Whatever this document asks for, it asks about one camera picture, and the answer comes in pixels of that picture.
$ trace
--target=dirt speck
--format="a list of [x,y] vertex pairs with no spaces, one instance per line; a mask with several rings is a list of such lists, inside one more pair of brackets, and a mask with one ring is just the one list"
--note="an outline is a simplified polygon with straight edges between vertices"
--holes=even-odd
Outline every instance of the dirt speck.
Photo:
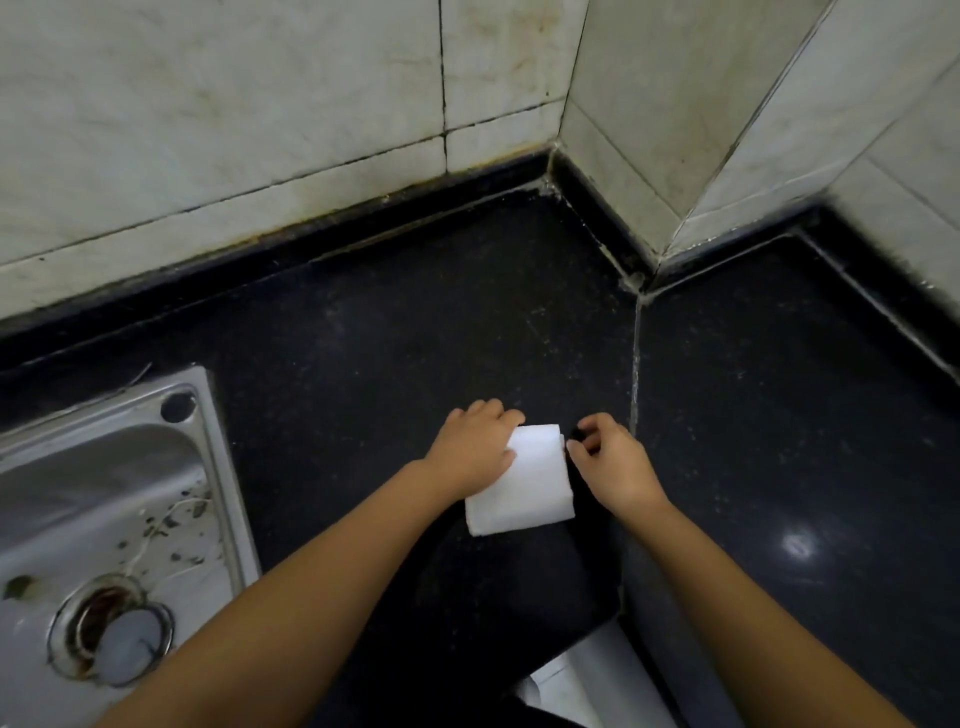
[[3,598],[24,600],[30,598],[30,588],[36,584],[36,579],[27,574],[15,576],[7,582],[3,589]]

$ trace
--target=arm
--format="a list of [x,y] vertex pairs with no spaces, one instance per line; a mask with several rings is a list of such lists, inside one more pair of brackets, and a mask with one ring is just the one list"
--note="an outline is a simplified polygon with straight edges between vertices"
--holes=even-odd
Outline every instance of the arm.
[[523,419],[499,400],[453,410],[425,458],[241,593],[98,728],[297,725],[426,527],[510,467]]
[[580,428],[589,435],[567,443],[571,459],[662,568],[748,725],[911,725],[667,500],[626,428],[606,414]]

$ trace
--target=white cloth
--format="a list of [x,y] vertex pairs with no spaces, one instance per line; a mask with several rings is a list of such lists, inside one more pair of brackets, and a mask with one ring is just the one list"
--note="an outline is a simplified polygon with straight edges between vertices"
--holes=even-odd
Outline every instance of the white cloth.
[[572,519],[573,491],[560,426],[518,427],[507,448],[516,452],[510,469],[466,500],[470,534],[487,536]]

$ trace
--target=sink drain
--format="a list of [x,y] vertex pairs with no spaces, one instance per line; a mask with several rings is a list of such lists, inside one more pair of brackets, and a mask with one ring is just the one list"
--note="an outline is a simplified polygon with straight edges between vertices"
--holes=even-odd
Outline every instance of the sink drain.
[[153,667],[173,640],[170,611],[133,579],[105,574],[68,598],[47,636],[51,667],[71,680],[121,687]]

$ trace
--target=sink basin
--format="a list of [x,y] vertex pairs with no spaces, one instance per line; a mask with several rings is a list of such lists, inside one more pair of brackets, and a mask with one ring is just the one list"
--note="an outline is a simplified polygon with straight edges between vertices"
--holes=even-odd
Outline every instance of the sink basin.
[[[0,436],[0,726],[92,724],[258,575],[202,367]],[[163,648],[118,672],[138,609]]]

